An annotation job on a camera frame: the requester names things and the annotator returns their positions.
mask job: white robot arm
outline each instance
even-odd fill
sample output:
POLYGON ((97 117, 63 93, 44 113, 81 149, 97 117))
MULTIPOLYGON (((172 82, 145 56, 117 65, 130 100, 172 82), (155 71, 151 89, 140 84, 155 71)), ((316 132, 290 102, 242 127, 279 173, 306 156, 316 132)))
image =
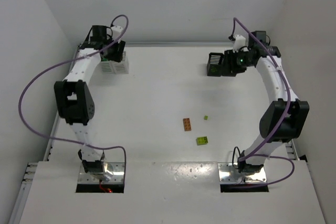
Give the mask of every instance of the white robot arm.
MULTIPOLYGON (((117 37, 122 33, 120 26, 106 27, 93 26, 86 40, 81 45, 77 57, 92 55, 101 48, 113 42, 113 33, 117 37)), ((111 48, 94 54, 90 57, 76 61, 70 73, 54 85, 58 113, 64 118, 74 131, 78 141, 84 146, 79 150, 78 155, 82 160, 85 172, 99 180, 109 180, 107 165, 104 161, 104 153, 95 150, 88 145, 94 144, 91 130, 91 120, 94 116, 95 103, 88 89, 88 85, 96 66, 102 59, 120 62, 125 42, 118 40, 111 48)))
POLYGON ((249 44, 245 46, 246 39, 241 35, 234 36, 232 50, 227 50, 224 54, 210 53, 207 64, 208 76, 231 77, 245 72, 247 67, 254 66, 260 73, 267 90, 270 106, 260 120, 260 134, 238 159, 238 170, 243 173, 258 172, 264 165, 265 156, 270 156, 283 143, 297 138, 309 111, 308 103, 300 101, 288 84, 278 48, 266 44, 265 31, 255 31, 252 34, 271 52, 277 67, 271 57, 253 39, 249 38, 249 44), (286 111, 288 90, 280 76, 280 71, 288 84, 290 94, 289 109, 283 120, 281 116, 286 111), (279 120, 282 120, 280 126, 274 134, 271 134, 279 120))

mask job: green lego brick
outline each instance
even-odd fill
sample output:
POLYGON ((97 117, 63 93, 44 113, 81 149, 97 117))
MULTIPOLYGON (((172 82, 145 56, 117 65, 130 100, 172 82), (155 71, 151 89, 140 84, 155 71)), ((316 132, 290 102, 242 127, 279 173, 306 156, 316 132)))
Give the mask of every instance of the green lego brick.
POLYGON ((197 145, 204 145, 208 143, 208 138, 206 136, 201 136, 196 139, 197 145))

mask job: metal base plate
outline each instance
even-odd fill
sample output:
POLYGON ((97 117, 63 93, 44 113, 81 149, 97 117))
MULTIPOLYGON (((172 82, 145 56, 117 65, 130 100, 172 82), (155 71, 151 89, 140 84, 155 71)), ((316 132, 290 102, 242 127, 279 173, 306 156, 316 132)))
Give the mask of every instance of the metal base plate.
POLYGON ((265 184, 267 182, 264 168, 258 173, 239 173, 232 163, 218 163, 221 185, 265 184))
MULTIPOLYGON (((111 179, 109 181, 103 181, 102 185, 122 185, 124 177, 124 163, 107 163, 107 171, 111 179)), ((99 179, 93 177, 89 173, 85 173, 83 166, 81 166, 78 175, 78 185, 98 185, 99 179)))

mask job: purple cable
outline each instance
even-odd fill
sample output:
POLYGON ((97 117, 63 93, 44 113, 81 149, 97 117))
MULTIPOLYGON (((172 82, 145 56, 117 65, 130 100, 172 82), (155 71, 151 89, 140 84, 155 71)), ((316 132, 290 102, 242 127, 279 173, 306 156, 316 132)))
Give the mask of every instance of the purple cable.
MULTIPOLYGON (((247 28, 246 26, 244 26, 237 18, 233 18, 233 24, 234 24, 234 29, 233 29, 233 32, 232 34, 234 33, 235 31, 235 27, 236 27, 236 22, 238 24, 240 24, 240 26, 249 34, 249 36, 256 42, 259 44, 259 46, 262 47, 263 50, 265 50, 265 52, 270 56, 274 66, 276 68, 279 67, 279 65, 277 64, 277 62, 275 61, 275 59, 273 58, 272 54, 268 51, 268 49, 264 46, 264 44, 262 44, 247 28)), ((290 90, 289 90, 289 84, 284 76, 284 74, 282 73, 281 70, 278 70, 278 73, 282 79, 282 81, 284 82, 285 84, 285 87, 286 87, 286 90, 287 90, 287 104, 286 104, 286 107, 285 107, 285 110, 284 112, 282 113, 279 121, 277 122, 277 124, 274 126, 274 128, 272 129, 272 131, 268 134, 268 136, 266 136, 266 138, 264 139, 264 141, 262 141, 253 151, 251 151, 249 154, 247 154, 246 156, 244 157, 241 157, 239 158, 239 161, 245 161, 246 159, 252 157, 252 156, 257 156, 258 154, 257 151, 260 150, 270 139, 271 137, 275 134, 275 132, 278 130, 278 128, 280 127, 281 123, 283 122, 283 120, 285 119, 287 113, 288 113, 288 110, 289 110, 289 107, 290 107, 290 90)))
MULTIPOLYGON (((262 154, 255 154, 254 156, 268 157, 267 155, 262 155, 262 154)), ((250 189, 250 188, 257 188, 257 187, 262 187, 262 186, 269 186, 269 185, 276 184, 276 183, 279 183, 281 181, 284 181, 285 179, 287 179, 290 176, 292 176, 292 174, 294 173, 294 170, 295 170, 295 165, 294 165, 294 162, 292 160, 290 160, 289 158, 286 158, 286 157, 279 157, 279 156, 269 156, 269 157, 270 158, 283 159, 283 160, 289 161, 292 164, 292 170, 290 171, 290 173, 286 177, 283 177, 283 178, 278 179, 278 180, 273 181, 273 182, 259 184, 259 185, 242 184, 241 186, 233 186, 233 187, 230 187, 230 188, 250 189)))
MULTIPOLYGON (((59 66, 62 66, 62 65, 64 65, 64 64, 71 63, 71 62, 73 62, 73 61, 81 60, 81 59, 84 59, 84 58, 91 57, 91 56, 93 56, 93 55, 99 54, 100 52, 102 52, 102 51, 108 49, 109 47, 113 46, 116 42, 118 42, 118 40, 121 39, 122 36, 125 34, 125 32, 126 32, 126 30, 127 30, 127 28, 128 28, 128 24, 129 24, 128 17, 127 17, 126 15, 124 15, 124 14, 121 14, 121 15, 118 15, 117 17, 115 17, 115 18, 113 19, 112 23, 113 23, 116 19, 118 19, 118 18, 120 18, 120 17, 124 17, 124 18, 126 19, 126 25, 125 25, 125 28, 123 29, 123 31, 121 32, 121 34, 120 34, 120 35, 119 35, 119 36, 118 36, 112 43, 110 43, 110 44, 108 44, 107 46, 105 46, 104 48, 102 48, 102 49, 100 49, 100 50, 98 50, 98 51, 95 51, 95 52, 93 52, 93 53, 91 53, 91 54, 88 54, 88 55, 86 55, 86 56, 82 56, 82 57, 75 58, 75 59, 71 59, 71 60, 66 60, 66 61, 63 61, 63 62, 61 62, 61 63, 58 63, 58 64, 56 64, 56 65, 53 65, 53 66, 47 68, 46 70, 42 71, 42 72, 39 73, 37 76, 35 76, 35 77, 28 83, 28 85, 24 88, 24 90, 22 91, 22 93, 21 93, 21 95, 20 95, 19 104, 18 104, 18 110, 19 110, 19 116, 20 116, 20 118, 21 118, 21 121, 23 122, 23 124, 24 124, 24 125, 31 131, 31 132, 33 132, 33 133, 35 133, 36 135, 41 136, 41 137, 43 137, 43 138, 47 138, 47 139, 53 139, 53 140, 59 140, 59 141, 65 141, 65 142, 74 143, 74 144, 81 144, 81 145, 82 145, 82 144, 85 144, 85 143, 83 143, 83 142, 76 141, 76 140, 70 140, 70 139, 66 139, 66 138, 59 138, 59 137, 49 136, 49 135, 46 135, 46 134, 43 134, 43 133, 41 133, 41 132, 38 132, 38 131, 34 130, 34 129, 27 123, 26 119, 25 119, 24 116, 23 116, 23 113, 22 113, 22 100, 23 100, 23 97, 24 97, 24 95, 26 94, 27 90, 29 89, 29 87, 30 87, 30 86, 31 86, 31 85, 32 85, 32 84, 33 84, 33 83, 34 83, 40 76, 42 76, 44 73, 50 71, 51 69, 57 68, 57 67, 59 67, 59 66)), ((90 144, 88 144, 88 145, 86 145, 86 146, 88 146, 88 147, 90 147, 90 148, 93 148, 93 149, 96 149, 96 150, 103 150, 103 151, 106 151, 106 150, 112 150, 112 149, 117 149, 117 148, 122 149, 123 152, 124 152, 124 160, 125 160, 125 169, 124 169, 124 178, 123 178, 123 179, 124 179, 123 181, 124 181, 124 183, 125 183, 126 162, 127 162, 127 160, 126 160, 126 150, 125 150, 124 147, 122 147, 122 146, 97 147, 97 146, 93 146, 93 145, 90 145, 90 144)))

